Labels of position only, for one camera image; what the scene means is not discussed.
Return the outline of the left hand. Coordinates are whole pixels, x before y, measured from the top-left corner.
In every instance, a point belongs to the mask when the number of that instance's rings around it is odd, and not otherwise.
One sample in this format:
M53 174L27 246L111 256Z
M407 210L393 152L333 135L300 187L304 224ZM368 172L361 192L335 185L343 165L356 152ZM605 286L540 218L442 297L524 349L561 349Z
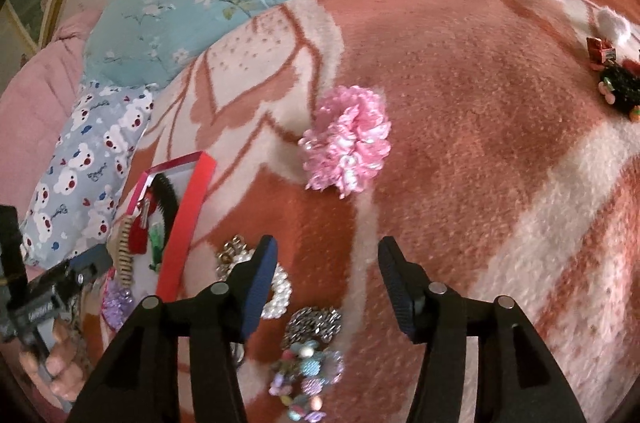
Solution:
M26 346L20 348L18 362L40 395L55 408L61 408L62 401L76 401L96 366L85 329L88 315L92 315L92 305L89 303L89 308L86 308L86 300L81 299L72 320L58 318L52 322L50 336L53 346L44 361L49 374L47 379L39 373L40 359Z

